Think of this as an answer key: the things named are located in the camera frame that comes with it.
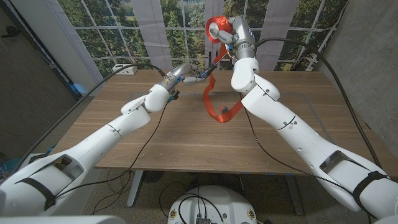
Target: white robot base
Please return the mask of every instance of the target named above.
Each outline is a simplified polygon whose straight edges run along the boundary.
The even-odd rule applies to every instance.
[[[220,214],[211,203],[206,200],[202,201],[196,195],[211,201]],[[199,189],[195,188],[179,197],[170,209],[167,223],[183,224],[180,215],[186,223],[257,223],[253,206],[242,195],[226,187],[215,185],[202,186]]]

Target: orange ribbon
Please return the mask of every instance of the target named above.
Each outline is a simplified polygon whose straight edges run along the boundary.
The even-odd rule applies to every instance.
[[[226,55],[227,50],[225,48],[225,44],[221,44],[220,48],[220,54],[214,59],[213,63],[218,63],[224,55]],[[210,97],[209,97],[209,92],[214,89],[214,85],[216,84],[216,80],[213,76],[213,74],[210,74],[210,83],[209,85],[205,88],[205,91],[203,92],[203,102],[205,103],[205,108],[209,115],[216,119],[220,123],[225,123],[229,120],[231,120],[236,113],[243,107],[241,100],[239,100],[230,110],[228,110],[225,114],[222,115],[217,115],[216,111],[214,110],[213,104],[211,104]]]

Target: red roll of tape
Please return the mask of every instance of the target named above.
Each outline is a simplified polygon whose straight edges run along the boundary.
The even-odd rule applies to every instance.
[[[209,40],[211,42],[219,43],[220,40],[212,38],[211,34],[210,34],[210,24],[213,23],[213,22],[215,24],[217,24],[219,30],[223,30],[223,31],[226,31],[226,32],[229,32],[229,33],[231,33],[231,25],[229,24],[228,19],[225,16],[215,16],[215,17],[210,18],[207,21],[207,23],[206,23],[206,35],[207,35],[207,37],[209,38]]]

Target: electrical outlet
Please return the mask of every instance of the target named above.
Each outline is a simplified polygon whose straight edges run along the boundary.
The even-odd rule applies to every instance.
[[[114,65],[114,67],[112,68],[112,71],[115,72],[117,69],[119,69],[119,68],[121,68],[121,67],[123,67],[123,66],[126,66],[126,65],[128,65],[128,64],[116,64],[116,65]],[[136,67],[136,66],[131,66],[131,67],[128,67],[128,68],[125,68],[125,69],[119,71],[119,72],[117,73],[117,75],[133,75],[133,74],[135,74],[136,72],[137,72],[137,67]]]

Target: floor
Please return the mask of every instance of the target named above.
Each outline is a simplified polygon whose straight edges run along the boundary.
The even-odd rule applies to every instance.
[[[92,98],[84,101],[72,114],[45,138],[36,152],[45,152],[48,148],[57,143],[75,122],[81,112],[87,107]],[[118,176],[123,170],[104,169],[98,180],[106,180]],[[236,175],[232,174],[208,174],[188,172],[164,172],[160,180],[153,183],[144,182],[139,192],[137,202],[133,208],[126,206],[128,190],[132,177],[127,183],[129,176],[122,177],[122,184],[126,190],[119,198],[118,195],[102,200],[96,209],[101,209],[116,202],[108,208],[96,212],[96,215],[116,215],[126,223],[167,223],[167,218],[159,207],[159,195],[169,183],[179,181],[188,187],[193,179],[198,176],[198,185],[224,185],[239,193],[242,193],[240,182]],[[285,181],[281,175],[240,175],[246,193],[246,198],[254,207],[257,219],[260,222],[265,220],[273,224],[278,223],[367,223],[368,218],[364,212],[352,212],[340,205],[333,199],[318,183],[317,180],[299,176],[296,177],[300,191],[305,215],[298,216],[290,201],[290,196]],[[83,214],[90,215],[95,205],[104,197],[114,194],[121,188],[120,179],[107,184],[98,184],[94,187],[90,199],[86,204]],[[174,201],[185,193],[182,187],[176,185],[174,188],[167,188],[162,195],[162,205],[165,213],[169,212]]]

